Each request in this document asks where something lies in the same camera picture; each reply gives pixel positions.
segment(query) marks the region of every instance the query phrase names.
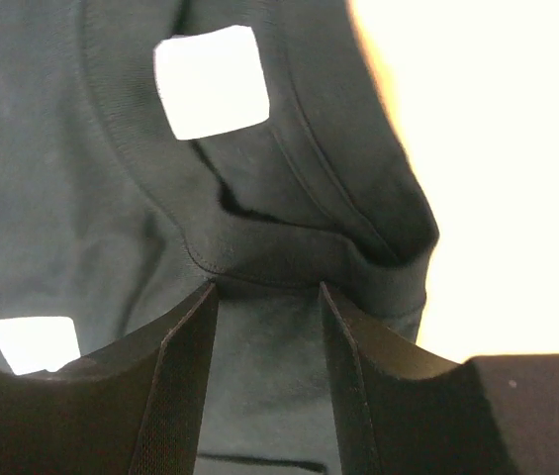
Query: black shirt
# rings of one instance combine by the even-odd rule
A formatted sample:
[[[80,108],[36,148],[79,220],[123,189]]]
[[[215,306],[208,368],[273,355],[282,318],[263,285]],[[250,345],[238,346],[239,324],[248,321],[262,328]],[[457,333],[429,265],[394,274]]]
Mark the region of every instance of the black shirt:
[[[177,141],[153,48],[230,25],[270,120]],[[202,453],[338,475],[318,284],[414,339],[436,240],[343,0],[0,0],[0,319],[71,317],[85,354],[215,280]]]

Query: white patch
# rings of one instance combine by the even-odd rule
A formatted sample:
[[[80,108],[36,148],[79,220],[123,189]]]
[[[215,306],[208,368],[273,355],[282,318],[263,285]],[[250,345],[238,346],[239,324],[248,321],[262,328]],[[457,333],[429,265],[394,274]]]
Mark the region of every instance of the white patch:
[[[74,322],[68,317],[0,320],[0,350],[17,375],[54,372],[81,357]]]
[[[164,112],[180,141],[236,131],[270,117],[250,27],[165,40],[155,48],[153,61]]]

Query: black fabric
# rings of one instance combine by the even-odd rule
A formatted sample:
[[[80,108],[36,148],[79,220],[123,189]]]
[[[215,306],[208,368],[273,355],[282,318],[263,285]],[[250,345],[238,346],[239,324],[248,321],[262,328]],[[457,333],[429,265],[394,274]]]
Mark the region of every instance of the black fabric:
[[[87,354],[213,279],[200,451],[337,475],[319,282],[414,339],[437,229],[344,1],[322,10],[0,0],[0,318],[71,317]],[[152,50],[231,24],[258,38],[271,118],[179,142]]]
[[[191,475],[217,313],[204,286],[56,373],[0,371],[0,473]]]
[[[458,365],[322,286],[344,475],[559,475],[559,355]]]

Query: t-shirt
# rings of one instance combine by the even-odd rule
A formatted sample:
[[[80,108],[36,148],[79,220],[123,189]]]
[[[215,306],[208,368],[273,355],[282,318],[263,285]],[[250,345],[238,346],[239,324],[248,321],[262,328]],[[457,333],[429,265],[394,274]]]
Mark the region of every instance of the t-shirt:
[[[153,49],[231,25],[270,119],[178,141]],[[436,240],[343,0],[0,0],[0,319],[85,354],[217,282],[198,473],[339,475],[319,283],[414,339]]]

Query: dark gray cloth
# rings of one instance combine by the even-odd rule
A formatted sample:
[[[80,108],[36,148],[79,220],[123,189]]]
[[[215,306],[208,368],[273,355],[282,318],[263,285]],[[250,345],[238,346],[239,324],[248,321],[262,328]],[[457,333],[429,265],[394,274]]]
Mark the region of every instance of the dark gray cloth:
[[[179,142],[152,50],[233,24],[271,118]],[[414,339],[436,240],[343,0],[0,0],[0,319],[71,317],[85,354],[216,280],[202,453],[338,475],[318,284]]]

